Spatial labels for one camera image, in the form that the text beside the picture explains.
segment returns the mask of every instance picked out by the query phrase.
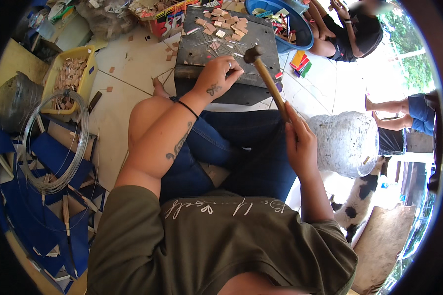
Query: wooden hammer handle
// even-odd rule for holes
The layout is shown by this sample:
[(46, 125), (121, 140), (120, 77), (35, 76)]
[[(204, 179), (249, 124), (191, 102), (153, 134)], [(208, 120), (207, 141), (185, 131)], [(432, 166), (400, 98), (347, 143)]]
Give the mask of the wooden hammer handle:
[(274, 102), (276, 103), (276, 106), (279, 109), (279, 112), (281, 113), (282, 119), (284, 120), (284, 122), (290, 122), (289, 116), (287, 115), (287, 111), (285, 110), (285, 104), (284, 101), (282, 100), (281, 94), (277, 90), (274, 80), (271, 78), (271, 75), (267, 71), (267, 68), (264, 66), (261, 59), (256, 59), (254, 61), (254, 66), (261, 75), (261, 78), (266, 84), (267, 89), (271, 93), (272, 98), (274, 99)]

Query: black bracelet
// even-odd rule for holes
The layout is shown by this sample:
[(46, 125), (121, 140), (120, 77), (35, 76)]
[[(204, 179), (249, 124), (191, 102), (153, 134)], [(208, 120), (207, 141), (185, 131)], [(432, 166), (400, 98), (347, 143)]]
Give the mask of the black bracelet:
[(198, 120), (198, 116), (197, 116), (197, 114), (195, 114), (195, 112), (194, 112), (191, 108), (189, 108), (189, 106), (188, 106), (187, 104), (185, 104), (185, 103), (183, 103), (183, 102), (181, 102), (181, 101), (176, 101), (176, 103), (180, 103), (181, 105), (183, 105), (184, 107), (186, 107), (188, 110), (190, 110), (190, 111), (192, 112), (192, 114), (194, 114), (194, 116), (197, 118), (195, 121)]

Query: hammer head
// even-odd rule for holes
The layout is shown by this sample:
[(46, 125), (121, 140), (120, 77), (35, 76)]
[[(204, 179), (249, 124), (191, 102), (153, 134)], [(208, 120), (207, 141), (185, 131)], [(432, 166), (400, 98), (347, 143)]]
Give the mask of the hammer head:
[(253, 63), (256, 59), (258, 59), (258, 57), (263, 55), (263, 53), (264, 49), (261, 46), (256, 45), (253, 48), (246, 50), (243, 59), (247, 64), (250, 64)]

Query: black plastic bag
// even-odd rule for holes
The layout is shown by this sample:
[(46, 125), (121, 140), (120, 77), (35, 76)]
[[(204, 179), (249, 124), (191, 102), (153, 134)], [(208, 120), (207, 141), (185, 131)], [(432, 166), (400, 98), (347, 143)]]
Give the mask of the black plastic bag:
[(389, 130), (378, 127), (379, 132), (379, 155), (403, 155), (405, 154), (405, 130)]
[(0, 86), (0, 129), (23, 132), (31, 113), (41, 103), (43, 86), (22, 72)]

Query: hand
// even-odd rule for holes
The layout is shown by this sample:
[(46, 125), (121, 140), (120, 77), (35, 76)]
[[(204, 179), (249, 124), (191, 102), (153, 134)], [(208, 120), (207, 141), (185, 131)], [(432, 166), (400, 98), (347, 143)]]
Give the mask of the hand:
[(292, 123), (285, 123), (287, 157), (299, 180), (306, 181), (318, 173), (316, 163), (316, 136), (289, 102), (285, 103), (287, 114)]
[[(225, 75), (229, 71), (230, 75), (225, 79)], [(211, 103), (214, 99), (225, 94), (243, 73), (244, 70), (233, 56), (217, 57), (207, 63), (200, 73), (192, 92)]]
[(318, 38), (321, 40), (327, 40), (328, 37), (331, 38), (336, 38), (335, 33), (333, 33), (332, 31), (330, 31), (328, 28), (325, 29), (318, 29)]
[(331, 0), (330, 4), (336, 10), (336, 13), (339, 17), (341, 17), (342, 19), (350, 18), (348, 10), (342, 3), (336, 0)]

